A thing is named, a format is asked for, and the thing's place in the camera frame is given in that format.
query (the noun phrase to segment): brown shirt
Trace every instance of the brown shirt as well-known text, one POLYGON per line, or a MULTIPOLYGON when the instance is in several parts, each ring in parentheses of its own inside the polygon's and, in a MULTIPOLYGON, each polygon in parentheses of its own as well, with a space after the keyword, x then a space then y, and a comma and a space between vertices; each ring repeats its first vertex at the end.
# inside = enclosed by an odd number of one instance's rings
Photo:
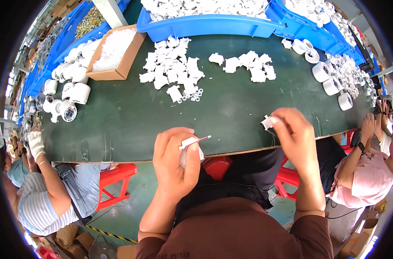
POLYGON ((166 242, 142 239, 136 258, 333 258, 333 247, 324 217, 303 216, 288 233, 257 203, 230 197, 188 210, 166 242))

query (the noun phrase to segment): black watch strap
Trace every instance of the black watch strap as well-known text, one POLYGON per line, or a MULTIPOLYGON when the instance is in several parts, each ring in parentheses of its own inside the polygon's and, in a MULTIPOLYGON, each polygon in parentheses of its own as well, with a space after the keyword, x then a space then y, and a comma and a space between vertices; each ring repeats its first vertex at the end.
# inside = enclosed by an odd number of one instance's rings
POLYGON ((359 142, 357 144, 357 146, 360 148, 360 150, 362 151, 362 154, 365 152, 365 145, 362 142, 359 142))

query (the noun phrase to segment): wristwatch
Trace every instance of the wristwatch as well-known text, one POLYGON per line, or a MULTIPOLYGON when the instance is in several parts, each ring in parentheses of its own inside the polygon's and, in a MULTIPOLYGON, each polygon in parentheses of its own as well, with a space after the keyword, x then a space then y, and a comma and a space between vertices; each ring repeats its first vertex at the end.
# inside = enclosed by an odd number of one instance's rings
POLYGON ((356 143, 355 147, 359 147, 362 151, 362 154, 365 152, 365 145, 362 142, 356 143))

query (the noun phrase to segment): dark green workbench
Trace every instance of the dark green workbench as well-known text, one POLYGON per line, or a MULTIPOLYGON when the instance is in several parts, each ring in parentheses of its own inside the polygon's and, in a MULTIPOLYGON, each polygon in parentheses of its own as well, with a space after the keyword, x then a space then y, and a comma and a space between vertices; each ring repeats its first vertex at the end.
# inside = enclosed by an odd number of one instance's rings
MULTIPOLYGON (((279 107, 296 107, 314 126, 316 137, 334 135, 358 127, 371 103, 365 95, 342 111, 336 96, 328 96, 312 74, 313 64, 303 55, 288 50, 282 38, 268 39, 235 35, 192 36, 189 57, 198 57, 205 78, 198 82, 204 89, 200 102, 172 104, 168 86, 155 90, 153 83, 139 83, 146 70, 145 58, 154 51, 149 37, 145 39, 127 80, 89 80, 91 93, 87 105, 77 105, 73 122, 51 123, 50 114, 43 117, 43 135, 47 157, 63 162, 133 162, 152 159, 154 140, 159 132, 185 126, 195 135, 212 138, 200 142, 205 155, 238 153, 270 148, 275 144, 260 121, 279 107), (250 50, 268 54, 277 79, 253 83, 250 72, 240 67, 234 74, 208 61, 215 52, 224 58, 238 57, 250 50)), ((320 59, 325 60, 319 51, 320 59)), ((56 97, 61 97, 63 85, 56 97)))

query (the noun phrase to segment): yellow and black tape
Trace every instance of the yellow and black tape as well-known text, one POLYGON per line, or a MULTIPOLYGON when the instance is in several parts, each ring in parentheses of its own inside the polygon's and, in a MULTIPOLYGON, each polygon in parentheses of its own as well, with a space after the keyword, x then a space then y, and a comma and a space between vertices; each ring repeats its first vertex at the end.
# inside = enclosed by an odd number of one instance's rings
POLYGON ((124 240, 124 241, 129 241, 129 242, 132 242, 132 243, 137 244, 137 241, 136 241, 136 240, 129 239, 129 238, 125 238, 125 237, 121 237, 121 236, 117 236, 117 235, 113 235, 113 234, 110 234, 110 233, 108 233, 108 232, 106 232, 106 231, 102 231, 102 230, 100 230, 100 229, 97 229, 97 228, 92 227, 92 226, 89 226, 89 225, 86 225, 86 227, 88 227, 88 228, 90 228, 90 229, 92 229, 92 230, 94 230, 94 231, 98 231, 98 232, 100 232, 101 234, 105 234, 105 235, 108 235, 108 236, 111 236, 111 237, 115 237, 115 238, 118 238, 118 239, 121 239, 121 240, 124 240))

